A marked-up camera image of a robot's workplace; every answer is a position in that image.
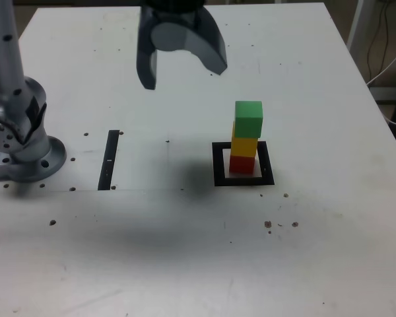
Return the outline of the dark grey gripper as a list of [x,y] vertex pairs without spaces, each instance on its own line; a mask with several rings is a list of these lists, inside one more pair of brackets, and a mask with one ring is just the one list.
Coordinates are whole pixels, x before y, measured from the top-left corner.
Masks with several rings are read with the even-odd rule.
[[204,7],[189,13],[141,7],[136,69],[141,84],[147,90],[156,88],[156,49],[164,52],[188,51],[217,75],[227,69],[223,37],[214,18]]

